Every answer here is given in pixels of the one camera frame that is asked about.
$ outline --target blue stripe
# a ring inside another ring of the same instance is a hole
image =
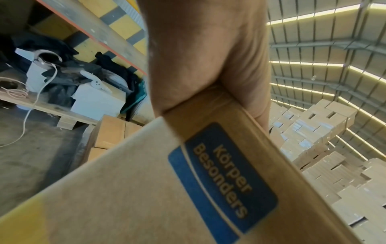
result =
[[[201,189],[180,147],[169,154],[169,162],[216,242],[218,244],[232,244],[237,241],[239,237],[221,218]]]

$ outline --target pile of boxes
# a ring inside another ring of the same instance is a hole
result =
[[[141,128],[142,126],[132,122],[104,115],[90,134],[83,163],[101,156],[108,149],[113,148]]]
[[[326,144],[331,138],[354,124],[356,112],[349,106],[325,99],[304,112],[273,103],[269,123],[272,130],[280,133],[284,143],[274,135],[271,139],[294,165],[302,168],[327,150]]]
[[[333,152],[302,173],[360,240],[385,243],[386,162]]]

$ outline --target white cable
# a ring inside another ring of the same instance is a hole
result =
[[[55,79],[56,75],[57,75],[57,68],[56,68],[56,65],[55,64],[51,64],[53,66],[53,68],[55,69],[55,73],[53,74],[53,76],[51,77],[51,79],[49,79],[45,84],[44,86],[40,89],[40,91],[37,93],[37,96],[36,96],[36,100],[35,102],[32,104],[32,108],[27,112],[27,114],[25,115],[25,118],[24,118],[24,121],[23,121],[23,133],[21,134],[21,136],[19,138],[17,138],[16,141],[13,141],[9,144],[6,144],[6,145],[3,145],[3,146],[0,146],[0,148],[3,148],[3,147],[6,147],[6,146],[9,146],[15,142],[17,142],[18,140],[20,140],[24,134],[25,134],[25,123],[27,122],[27,118],[29,116],[29,114],[31,113],[31,111],[35,108],[35,105],[37,103],[37,101],[39,100],[39,96],[40,96],[40,93],[43,91],[43,89],[51,82]]]
[[[19,80],[8,78],[8,77],[0,77],[0,81],[17,82],[25,86],[25,83]],[[7,93],[10,97],[14,99],[21,100],[21,99],[25,99],[28,96],[28,91],[26,89],[7,89],[4,87],[0,87],[0,88],[2,89],[0,90],[0,93]]]

